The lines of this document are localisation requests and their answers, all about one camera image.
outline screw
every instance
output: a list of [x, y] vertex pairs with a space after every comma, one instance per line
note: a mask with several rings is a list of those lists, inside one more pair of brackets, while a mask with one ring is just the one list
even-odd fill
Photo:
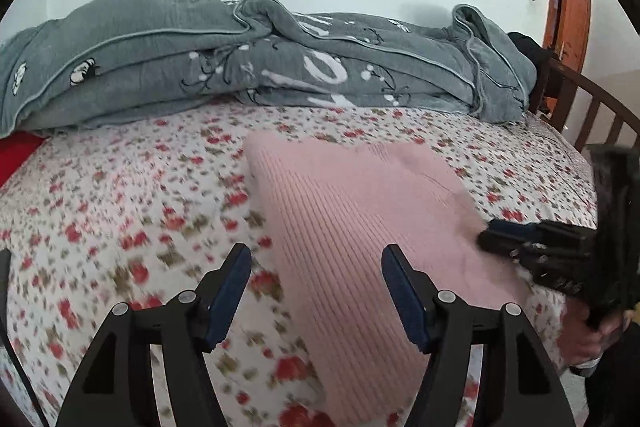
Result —
[[456, 300], [456, 294], [450, 290], [441, 290], [438, 292], [438, 299], [447, 304], [451, 304]]
[[111, 308], [111, 312], [116, 315], [116, 317], [120, 317], [120, 315], [124, 315], [129, 310], [129, 305], [126, 302], [119, 302], [113, 308]]
[[178, 301], [180, 301], [182, 304], [189, 304], [190, 302], [193, 302], [195, 299], [196, 299], [196, 294], [191, 290], [184, 291], [180, 295], [178, 295]]
[[522, 309], [520, 308], [520, 306], [518, 306], [517, 304], [514, 304], [512, 302], [508, 303], [504, 307], [504, 310], [508, 314], [513, 315], [514, 317], [517, 317], [518, 315], [520, 315], [520, 313], [522, 313]]

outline cartoon character print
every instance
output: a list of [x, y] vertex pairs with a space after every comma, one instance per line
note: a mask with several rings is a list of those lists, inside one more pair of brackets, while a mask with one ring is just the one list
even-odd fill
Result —
[[20, 89], [20, 84], [22, 83], [22, 79], [24, 78], [24, 73], [26, 72], [27, 72], [27, 63], [23, 62], [22, 64], [20, 64], [20, 67], [18, 67], [17, 71], [15, 71], [15, 74], [14, 74], [14, 89], [13, 89], [14, 96], [18, 94], [18, 89]]
[[98, 67], [95, 65], [95, 59], [88, 58], [82, 64], [74, 68], [71, 73], [71, 85], [77, 86], [80, 82], [93, 78]]

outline wooden bed railing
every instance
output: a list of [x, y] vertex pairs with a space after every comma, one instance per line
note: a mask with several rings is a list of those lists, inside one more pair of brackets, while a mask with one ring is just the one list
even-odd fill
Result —
[[569, 116], [572, 103], [574, 103], [575, 95], [578, 88], [585, 90], [591, 95], [591, 103], [587, 110], [587, 114], [580, 128], [580, 133], [575, 140], [574, 147], [581, 152], [584, 145], [587, 143], [593, 123], [596, 120], [596, 115], [600, 105], [605, 105], [613, 111], [615, 115], [613, 124], [607, 136], [606, 143], [616, 143], [620, 136], [620, 130], [622, 124], [626, 123], [634, 133], [636, 133], [635, 148], [640, 148], [640, 118], [633, 114], [633, 112], [626, 107], [620, 100], [616, 99], [611, 93], [602, 89], [598, 84], [592, 82], [587, 77], [571, 70], [561, 62], [558, 62], [554, 58], [550, 58], [549, 61], [541, 67], [541, 71], [538, 75], [538, 82], [536, 87], [530, 96], [529, 111], [535, 114], [540, 107], [542, 98], [544, 97], [546, 83], [549, 79], [549, 73], [555, 71], [562, 75], [562, 87], [560, 88], [560, 94], [558, 95], [558, 101], [556, 107], [551, 115], [549, 124], [557, 131], [562, 132], [564, 124]]

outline blue gripper pad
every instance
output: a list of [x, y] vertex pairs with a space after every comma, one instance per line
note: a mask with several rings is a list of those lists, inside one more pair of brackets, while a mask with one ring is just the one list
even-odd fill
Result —
[[412, 344], [425, 352], [431, 339], [426, 330], [424, 307], [389, 248], [382, 251], [382, 277], [400, 315], [404, 333]]
[[209, 330], [206, 340], [211, 349], [225, 340], [250, 275], [251, 250], [244, 247], [209, 307]]

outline floral bed sheet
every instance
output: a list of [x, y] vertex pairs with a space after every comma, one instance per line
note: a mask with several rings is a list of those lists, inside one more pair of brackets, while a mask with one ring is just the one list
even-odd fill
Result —
[[[584, 159], [529, 115], [502, 126], [420, 109], [248, 107], [220, 103], [159, 120], [49, 139], [0, 189], [0, 248], [14, 257], [9, 335], [55, 423], [92, 335], [117, 302], [158, 306], [218, 268], [236, 242], [253, 274], [228, 337], [206, 363], [234, 427], [331, 427], [323, 391], [287, 312], [272, 241], [242, 152], [250, 130], [358, 144], [414, 142], [443, 156], [482, 217], [560, 219], [594, 226]], [[564, 300], [532, 288], [527, 314], [561, 365], [556, 338]], [[173, 426], [152, 350], [163, 427]], [[470, 425], [481, 351], [470, 359], [458, 424]], [[6, 352], [0, 378], [34, 425], [37, 416]], [[372, 426], [401, 424], [389, 411]]]

